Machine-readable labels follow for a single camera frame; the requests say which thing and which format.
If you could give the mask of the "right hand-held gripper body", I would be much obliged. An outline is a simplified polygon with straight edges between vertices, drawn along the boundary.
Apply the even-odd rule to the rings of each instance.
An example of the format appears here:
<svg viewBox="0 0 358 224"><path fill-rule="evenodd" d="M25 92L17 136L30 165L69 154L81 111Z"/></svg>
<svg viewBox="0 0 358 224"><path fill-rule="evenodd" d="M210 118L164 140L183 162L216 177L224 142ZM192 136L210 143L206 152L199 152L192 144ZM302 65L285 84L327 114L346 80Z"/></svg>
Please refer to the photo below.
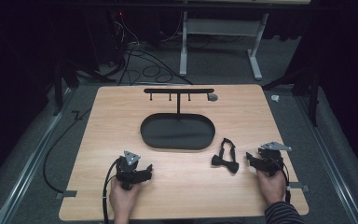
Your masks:
<svg viewBox="0 0 358 224"><path fill-rule="evenodd" d="M257 170L267 172L270 176L275 175L275 173L281 171L284 166L281 152L291 150L291 147L275 141L261 145L258 149L258 154L261 159L257 165Z"/></svg>

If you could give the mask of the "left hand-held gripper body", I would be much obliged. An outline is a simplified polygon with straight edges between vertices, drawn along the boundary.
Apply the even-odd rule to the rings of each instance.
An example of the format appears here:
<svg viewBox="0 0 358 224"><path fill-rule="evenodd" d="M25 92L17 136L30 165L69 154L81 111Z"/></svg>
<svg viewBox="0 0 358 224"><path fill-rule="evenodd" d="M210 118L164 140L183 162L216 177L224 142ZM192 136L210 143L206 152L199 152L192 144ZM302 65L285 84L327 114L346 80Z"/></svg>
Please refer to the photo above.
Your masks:
<svg viewBox="0 0 358 224"><path fill-rule="evenodd" d="M119 158L116 178L123 189L131 190L134 184L144 181L144 174L136 171L139 160L139 155L127 150L124 151L124 156Z"/></svg>

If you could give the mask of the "person's right hand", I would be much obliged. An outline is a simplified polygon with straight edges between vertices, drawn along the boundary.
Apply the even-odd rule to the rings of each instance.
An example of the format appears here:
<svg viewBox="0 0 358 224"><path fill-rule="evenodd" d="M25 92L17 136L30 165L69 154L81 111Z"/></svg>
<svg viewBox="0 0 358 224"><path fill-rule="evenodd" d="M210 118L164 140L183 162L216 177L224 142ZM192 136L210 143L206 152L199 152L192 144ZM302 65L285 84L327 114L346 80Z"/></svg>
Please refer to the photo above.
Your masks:
<svg viewBox="0 0 358 224"><path fill-rule="evenodd" d="M267 176L262 171L256 171L260 191L267 205L282 202L285 195L285 178L282 172Z"/></svg>

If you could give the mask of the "person's left hand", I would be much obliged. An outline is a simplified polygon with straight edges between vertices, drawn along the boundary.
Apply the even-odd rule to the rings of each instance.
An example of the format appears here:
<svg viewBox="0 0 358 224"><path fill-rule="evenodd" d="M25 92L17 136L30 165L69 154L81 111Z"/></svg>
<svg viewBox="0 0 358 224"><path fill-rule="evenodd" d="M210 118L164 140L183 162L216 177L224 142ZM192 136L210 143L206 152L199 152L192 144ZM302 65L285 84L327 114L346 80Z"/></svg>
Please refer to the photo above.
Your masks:
<svg viewBox="0 0 358 224"><path fill-rule="evenodd" d="M128 217L130 219L141 187L141 184L135 184L131 190L125 190L121 187L121 182L115 177L111 180L109 202L114 212L114 218Z"/></svg>

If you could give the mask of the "black bow tie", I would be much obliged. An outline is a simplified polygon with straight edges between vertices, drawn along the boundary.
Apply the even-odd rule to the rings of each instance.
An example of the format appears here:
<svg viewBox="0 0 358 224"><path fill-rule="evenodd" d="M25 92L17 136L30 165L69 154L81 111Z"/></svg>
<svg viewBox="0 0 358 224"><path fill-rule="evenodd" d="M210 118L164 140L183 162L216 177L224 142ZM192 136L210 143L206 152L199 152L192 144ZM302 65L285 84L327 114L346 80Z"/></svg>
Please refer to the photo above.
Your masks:
<svg viewBox="0 0 358 224"><path fill-rule="evenodd" d="M224 153L225 153L225 148L224 145L225 144L229 144L230 145L230 150L229 150L229 155L231 157L231 161L226 161L224 159ZM213 155L212 159L211 159L211 165L213 166L225 166L227 167L227 169L232 173L232 174L236 174L239 171L239 163L236 161L236 151L235 151L235 145L232 143L231 140L224 138L221 145L220 145L220 150L219 150L219 154L218 155Z"/></svg>

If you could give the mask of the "grey tape strip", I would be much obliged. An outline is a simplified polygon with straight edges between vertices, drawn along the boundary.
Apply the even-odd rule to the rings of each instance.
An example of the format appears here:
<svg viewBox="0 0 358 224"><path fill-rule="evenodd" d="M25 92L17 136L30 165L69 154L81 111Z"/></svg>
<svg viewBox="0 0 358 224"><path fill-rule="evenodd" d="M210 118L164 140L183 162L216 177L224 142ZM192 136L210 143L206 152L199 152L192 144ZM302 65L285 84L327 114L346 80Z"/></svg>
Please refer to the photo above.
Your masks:
<svg viewBox="0 0 358 224"><path fill-rule="evenodd" d="M58 192L56 194L56 199L61 200L63 198L75 198L77 195L77 190L66 190L64 192Z"/></svg>
<svg viewBox="0 0 358 224"><path fill-rule="evenodd" d="M301 182L290 182L289 187L291 189L301 189L303 192L309 192L310 187L308 185L304 185Z"/></svg>

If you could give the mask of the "black hook rack with tray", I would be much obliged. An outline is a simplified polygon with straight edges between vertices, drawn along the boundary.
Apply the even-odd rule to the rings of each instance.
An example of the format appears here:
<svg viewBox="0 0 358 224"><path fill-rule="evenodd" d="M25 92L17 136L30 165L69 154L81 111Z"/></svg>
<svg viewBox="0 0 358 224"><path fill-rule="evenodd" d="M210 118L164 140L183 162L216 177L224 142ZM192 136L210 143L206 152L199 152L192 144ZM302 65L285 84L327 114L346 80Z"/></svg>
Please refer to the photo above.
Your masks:
<svg viewBox="0 0 358 224"><path fill-rule="evenodd" d="M155 113L145 118L140 127L143 141L150 147L201 150L208 147L215 136L213 122L201 114L181 112L181 96L187 95L191 100L192 94L205 94L208 101L216 101L218 97L214 89L144 89L153 100L154 94L176 96L176 111L174 113Z"/></svg>

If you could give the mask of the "black stand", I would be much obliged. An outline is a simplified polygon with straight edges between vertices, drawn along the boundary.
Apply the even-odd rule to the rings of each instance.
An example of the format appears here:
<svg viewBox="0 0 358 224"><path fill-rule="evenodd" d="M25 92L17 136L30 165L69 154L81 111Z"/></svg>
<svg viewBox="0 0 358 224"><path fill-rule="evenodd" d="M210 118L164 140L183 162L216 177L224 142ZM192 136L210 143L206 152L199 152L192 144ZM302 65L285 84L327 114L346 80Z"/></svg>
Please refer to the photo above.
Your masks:
<svg viewBox="0 0 358 224"><path fill-rule="evenodd" d="M316 110L318 105L319 75L311 68L301 68L270 83L263 85L264 91L269 91L283 84L293 84L294 96L309 96L308 116L313 126L317 126Z"/></svg>
<svg viewBox="0 0 358 224"><path fill-rule="evenodd" d="M54 116L58 116L63 111L64 107L64 93L62 90L62 83L65 83L69 89L76 89L79 86L79 81L76 77L77 72L84 72L90 77L96 78L101 82L114 83L115 80L104 77L96 71L90 70L85 66L75 63L71 60L60 60L54 65L54 93L55 93L55 111Z"/></svg>

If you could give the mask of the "aluminium floor rail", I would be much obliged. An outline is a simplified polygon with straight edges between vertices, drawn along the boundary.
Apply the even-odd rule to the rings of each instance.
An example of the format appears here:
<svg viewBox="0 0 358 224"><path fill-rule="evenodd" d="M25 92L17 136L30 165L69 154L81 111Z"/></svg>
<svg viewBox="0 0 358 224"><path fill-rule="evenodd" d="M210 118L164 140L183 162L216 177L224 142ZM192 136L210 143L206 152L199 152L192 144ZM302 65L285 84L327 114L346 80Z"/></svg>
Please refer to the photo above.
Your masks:
<svg viewBox="0 0 358 224"><path fill-rule="evenodd" d="M14 217L23 196L29 188L34 175L43 160L43 157L47 153L48 141L53 135L53 132L62 117L62 112L71 102L75 92L75 89L67 88L65 90L63 95L62 108L48 121L46 130L42 134L36 148L32 151L29 159L25 163L18 180L16 181L12 191L9 193L5 203L0 209L0 224L10 224L12 218Z"/></svg>
<svg viewBox="0 0 358 224"><path fill-rule="evenodd" d="M358 224L358 205L353 198L348 184L346 183L341 172L339 171L337 164L335 163L332 155L328 151L327 145L323 140L320 131L316 126L313 125L311 119L309 118L306 101L302 97L296 97L295 101L297 107L299 108L301 114L307 122L307 125L310 128L314 140L316 141L317 149L322 157L325 170L330 177L337 196L340 199L341 204L343 205L351 224Z"/></svg>

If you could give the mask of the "grey metal table frame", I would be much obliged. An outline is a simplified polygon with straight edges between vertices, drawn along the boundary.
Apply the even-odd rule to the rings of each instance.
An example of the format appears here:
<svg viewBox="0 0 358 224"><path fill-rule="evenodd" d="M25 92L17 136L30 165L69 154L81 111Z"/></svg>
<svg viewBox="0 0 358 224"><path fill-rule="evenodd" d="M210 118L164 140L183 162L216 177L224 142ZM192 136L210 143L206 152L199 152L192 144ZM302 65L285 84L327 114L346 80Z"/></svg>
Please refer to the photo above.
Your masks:
<svg viewBox="0 0 358 224"><path fill-rule="evenodd" d="M265 13L258 21L229 21L217 19L190 19L187 12L183 13L182 20L182 47L180 53L179 75L187 72L187 37L189 35L230 35L250 36L255 39L254 46L247 49L247 57L252 68L255 80L261 80L262 74L256 54L264 34L269 14Z"/></svg>

